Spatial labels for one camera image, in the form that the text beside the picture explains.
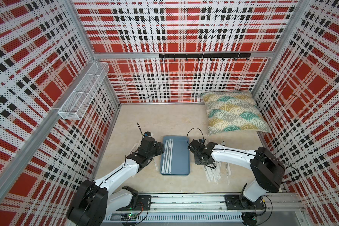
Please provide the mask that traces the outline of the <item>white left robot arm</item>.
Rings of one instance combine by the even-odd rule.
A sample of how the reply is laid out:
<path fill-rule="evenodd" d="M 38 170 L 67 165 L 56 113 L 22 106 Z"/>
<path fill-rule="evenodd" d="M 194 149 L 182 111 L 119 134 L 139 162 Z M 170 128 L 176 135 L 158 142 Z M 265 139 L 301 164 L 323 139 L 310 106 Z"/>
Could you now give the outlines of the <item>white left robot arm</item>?
<path fill-rule="evenodd" d="M 151 136 L 142 138 L 137 150 L 129 154 L 119 167 L 95 181 L 85 180 L 80 184 L 67 211 L 67 219 L 77 226 L 99 226 L 112 212 L 136 207 L 137 190 L 129 186 L 118 192 L 115 190 L 163 153 L 163 143 Z"/>

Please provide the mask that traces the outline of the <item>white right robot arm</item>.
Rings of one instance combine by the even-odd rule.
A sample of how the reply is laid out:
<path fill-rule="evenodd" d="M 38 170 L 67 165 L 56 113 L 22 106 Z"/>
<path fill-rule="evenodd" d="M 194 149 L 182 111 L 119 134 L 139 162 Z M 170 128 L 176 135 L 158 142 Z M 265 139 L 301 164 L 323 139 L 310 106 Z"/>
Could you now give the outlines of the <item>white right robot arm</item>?
<path fill-rule="evenodd" d="M 285 173 L 283 163 L 264 147 L 256 150 L 229 148 L 210 142 L 207 145 L 192 140 L 188 150 L 203 165 L 224 162 L 251 170 L 254 180 L 246 184 L 240 194 L 241 199 L 256 202 L 266 193 L 277 193 L 280 190 Z"/>

